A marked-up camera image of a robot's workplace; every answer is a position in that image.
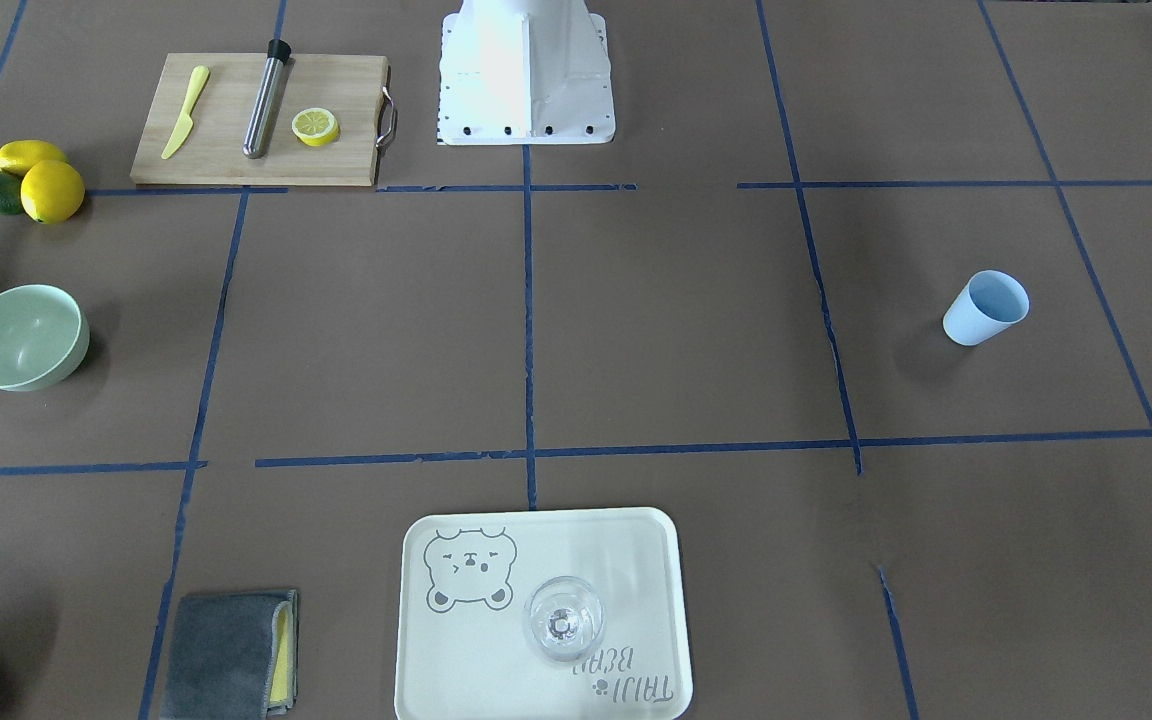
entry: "yellow plastic knife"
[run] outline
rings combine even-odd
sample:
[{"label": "yellow plastic knife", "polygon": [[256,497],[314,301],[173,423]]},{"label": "yellow plastic knife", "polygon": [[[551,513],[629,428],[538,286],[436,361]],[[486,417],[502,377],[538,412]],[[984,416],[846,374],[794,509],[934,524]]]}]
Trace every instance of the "yellow plastic knife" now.
[{"label": "yellow plastic knife", "polygon": [[205,65],[198,65],[192,73],[189,73],[189,89],[184,91],[184,104],[180,105],[177,127],[173,129],[172,137],[168,138],[168,146],[162,150],[162,159],[166,160],[184,145],[184,138],[189,137],[189,131],[194,129],[194,119],[189,113],[194,111],[194,104],[198,101],[202,86],[206,85],[211,77],[211,70]]}]

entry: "cartoon bear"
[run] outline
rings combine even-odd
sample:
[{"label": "cartoon bear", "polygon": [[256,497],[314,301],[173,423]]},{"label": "cartoon bear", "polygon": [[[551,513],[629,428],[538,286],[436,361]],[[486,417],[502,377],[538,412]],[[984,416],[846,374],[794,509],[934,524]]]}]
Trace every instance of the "cartoon bear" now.
[{"label": "cartoon bear", "polygon": [[509,569],[518,547],[505,529],[488,536],[484,530],[457,530],[445,537],[442,530],[425,546],[430,585],[425,600],[433,612],[450,611],[456,602],[484,601],[502,611],[513,600]]}]

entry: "cutting board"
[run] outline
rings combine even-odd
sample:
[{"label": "cutting board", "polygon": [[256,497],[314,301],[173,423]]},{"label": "cutting board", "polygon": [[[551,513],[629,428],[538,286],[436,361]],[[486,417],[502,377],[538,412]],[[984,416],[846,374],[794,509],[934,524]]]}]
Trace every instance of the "cutting board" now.
[{"label": "cutting board", "polygon": [[[211,69],[191,118],[194,130],[172,158],[161,158],[196,65]],[[270,151],[243,156],[243,137],[265,73],[264,53],[173,53],[132,160],[132,182],[170,184],[370,185],[376,182],[376,128],[389,60],[372,55],[291,55]],[[305,108],[338,118],[340,137],[310,147],[291,135]]]}]

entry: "light green bowl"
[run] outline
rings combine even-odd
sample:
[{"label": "light green bowl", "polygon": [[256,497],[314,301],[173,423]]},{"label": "light green bowl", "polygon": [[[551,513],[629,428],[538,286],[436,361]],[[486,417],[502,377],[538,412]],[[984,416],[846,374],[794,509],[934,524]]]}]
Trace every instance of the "light green bowl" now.
[{"label": "light green bowl", "polygon": [[88,355],[88,319],[68,291],[24,285],[0,293],[0,389],[63,381]]}]

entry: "yellow fruit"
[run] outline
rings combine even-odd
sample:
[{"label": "yellow fruit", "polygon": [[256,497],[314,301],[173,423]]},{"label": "yellow fruit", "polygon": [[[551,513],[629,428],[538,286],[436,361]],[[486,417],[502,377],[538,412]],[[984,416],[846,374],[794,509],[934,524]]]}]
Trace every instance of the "yellow fruit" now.
[{"label": "yellow fruit", "polygon": [[20,181],[20,206],[40,223],[60,223],[76,213],[86,191],[68,162],[41,160]]},{"label": "yellow fruit", "polygon": [[22,179],[41,160],[68,162],[65,151],[46,141],[14,141],[0,147],[0,170]]},{"label": "yellow fruit", "polygon": [[332,109],[302,109],[291,119],[291,131],[310,147],[320,147],[340,136],[340,126]]}]

